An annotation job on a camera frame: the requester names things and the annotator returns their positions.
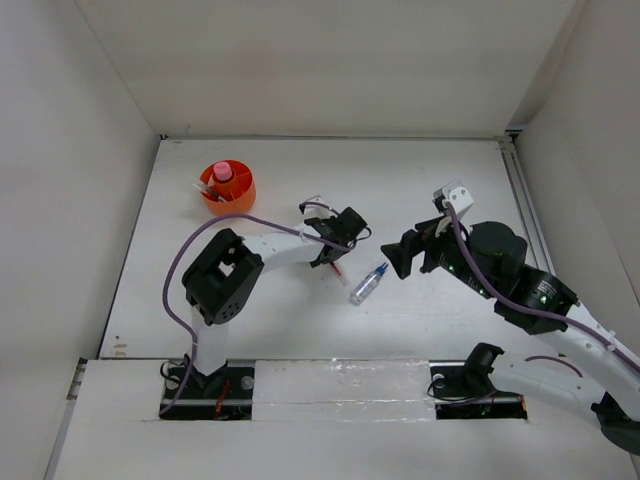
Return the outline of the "green pen refill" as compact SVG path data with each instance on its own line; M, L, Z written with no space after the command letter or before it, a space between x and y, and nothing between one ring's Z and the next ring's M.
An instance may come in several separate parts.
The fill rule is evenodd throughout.
M226 200L221 195L216 193L214 190L205 189L205 190L202 191L202 194L205 195L207 198L209 198L211 201L215 201L215 202L219 202L219 203L225 203L226 202Z

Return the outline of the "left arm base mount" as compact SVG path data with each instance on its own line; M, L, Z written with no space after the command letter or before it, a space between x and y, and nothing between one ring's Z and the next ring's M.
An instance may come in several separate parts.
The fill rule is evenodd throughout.
M193 370L180 389L183 366L163 368L164 390L159 418L175 421L244 421L252 419L255 366L225 364L209 377Z

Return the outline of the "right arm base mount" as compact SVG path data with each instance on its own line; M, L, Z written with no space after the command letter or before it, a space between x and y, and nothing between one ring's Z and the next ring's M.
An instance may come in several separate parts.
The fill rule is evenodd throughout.
M527 420L524 397L492 387L473 387L463 379L461 364L436 364L430 368L426 389L434 400L437 420Z

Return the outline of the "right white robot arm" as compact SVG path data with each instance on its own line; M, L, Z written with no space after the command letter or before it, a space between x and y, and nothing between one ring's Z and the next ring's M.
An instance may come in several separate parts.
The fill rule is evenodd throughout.
M526 241L499 222L437 230L439 219L417 224L382 246L399 278L423 255L423 273L442 269L494 303L508 324L553 347L573 373L550 370L478 343L455 370L434 368L428 391L445 409L468 413L501 394L541 399L594 425L620 449L639 452L639 358L618 343L557 277L528 265Z

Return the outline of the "clear spray bottle blue nozzle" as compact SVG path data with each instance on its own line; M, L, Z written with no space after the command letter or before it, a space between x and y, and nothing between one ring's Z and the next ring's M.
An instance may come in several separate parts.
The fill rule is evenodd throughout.
M389 267L388 262L384 262L372 270L351 292L349 300L353 305L362 304L367 297L376 289L380 280L385 275Z

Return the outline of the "red pen refill with white end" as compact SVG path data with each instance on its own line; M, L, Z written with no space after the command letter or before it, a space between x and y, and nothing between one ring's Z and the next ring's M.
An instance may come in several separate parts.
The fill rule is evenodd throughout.
M338 281L344 286L348 286L349 285L349 281L347 279L347 277L345 276L345 274L343 273L343 271L341 270L341 268L339 267L339 265L336 262L331 262L330 263L331 269L333 270L333 272L335 273Z

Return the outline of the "pink capped small bottle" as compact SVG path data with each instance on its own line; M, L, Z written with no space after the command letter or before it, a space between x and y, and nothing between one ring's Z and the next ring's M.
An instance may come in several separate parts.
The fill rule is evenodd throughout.
M213 165L212 177L216 183L226 183L234 178L232 165L227 161L216 162Z

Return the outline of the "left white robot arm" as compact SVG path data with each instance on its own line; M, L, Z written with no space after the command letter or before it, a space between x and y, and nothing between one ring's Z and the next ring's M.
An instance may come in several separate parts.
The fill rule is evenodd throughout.
M323 214L294 227L237 214L271 231L243 236L223 228L185 270L181 283L192 310L192 353L185 357L180 386L191 394L211 398L226 382L228 324L245 307L260 276L297 264L333 264L371 233L350 207L337 212L311 201L300 205L301 212L309 206Z

